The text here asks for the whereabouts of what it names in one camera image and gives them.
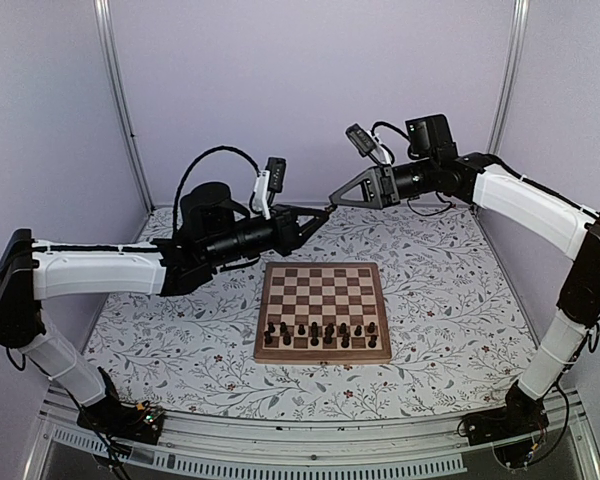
floral tablecloth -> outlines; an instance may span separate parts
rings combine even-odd
[[[156,211],[143,239],[169,236],[170,225],[170,209]],[[254,329],[267,261],[378,263],[391,363],[256,364]],[[266,254],[185,297],[110,295],[85,354],[110,372],[127,400],[148,398],[196,414],[319,421],[493,405],[534,350],[469,210],[425,218],[400,206],[339,208],[291,256]]]

white wall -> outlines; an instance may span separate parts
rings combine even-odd
[[[600,1],[531,2],[500,156],[572,200],[600,209]],[[533,234],[485,212],[496,249],[544,334],[570,262]],[[600,447],[600,346],[574,376]]]
[[[466,150],[487,143],[513,2],[320,0],[112,2],[125,92],[149,183],[171,204],[186,165],[218,144],[289,161],[287,201],[326,201],[370,166],[344,136],[359,122],[444,112]],[[404,145],[391,132],[383,139]],[[191,186],[253,173],[231,155]]]
[[[0,2],[0,255],[19,227],[51,240],[131,240],[143,212],[115,115],[92,2]],[[47,307],[81,343],[99,300]],[[0,480],[22,476],[46,386],[0,347]]]

chessboard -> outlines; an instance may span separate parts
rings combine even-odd
[[[254,356],[257,363],[389,363],[378,266],[267,264]]]

